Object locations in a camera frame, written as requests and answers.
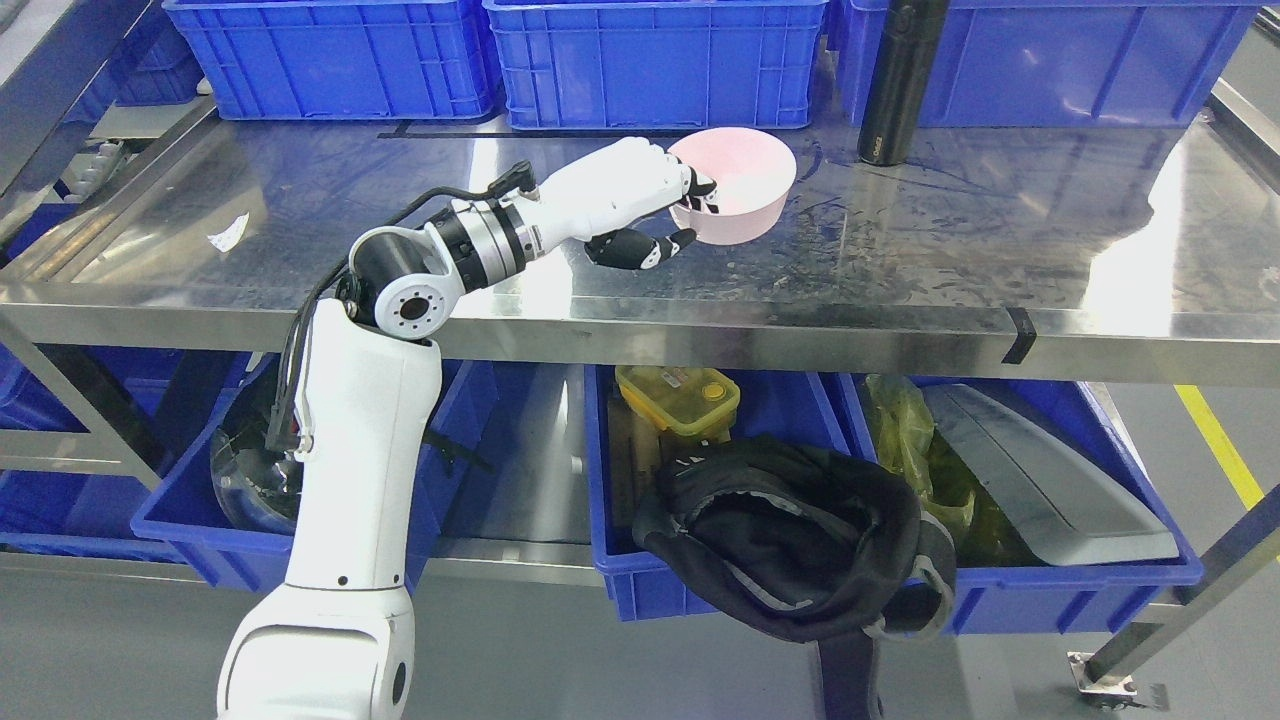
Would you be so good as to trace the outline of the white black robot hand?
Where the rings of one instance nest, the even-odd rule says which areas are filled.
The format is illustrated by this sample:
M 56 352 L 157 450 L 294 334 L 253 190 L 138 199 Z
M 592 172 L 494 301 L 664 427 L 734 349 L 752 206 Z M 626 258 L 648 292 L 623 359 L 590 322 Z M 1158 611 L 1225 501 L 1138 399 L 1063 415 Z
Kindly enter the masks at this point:
M 535 199 L 512 202 L 529 233 L 518 242 L 529 261 L 575 240 L 598 266 L 631 272 L 666 263 L 696 240 L 690 229 L 664 237 L 634 229 L 634 222 L 673 205 L 717 214 L 718 184 L 643 137 L 580 158 L 543 181 Z

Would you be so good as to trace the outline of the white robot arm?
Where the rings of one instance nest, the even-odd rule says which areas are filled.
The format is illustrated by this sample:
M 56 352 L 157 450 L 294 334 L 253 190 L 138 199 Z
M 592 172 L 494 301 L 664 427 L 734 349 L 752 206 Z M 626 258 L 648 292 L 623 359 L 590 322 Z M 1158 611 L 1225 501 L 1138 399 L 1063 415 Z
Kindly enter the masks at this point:
M 220 719 L 398 719 L 416 643 L 406 552 L 424 432 L 442 392 L 430 340 L 458 300 L 518 274 L 535 243 L 526 161 L 419 229 L 408 211 L 360 236 L 311 290 L 282 359 L 266 441 L 303 471 L 285 578 L 241 621 L 223 660 Z

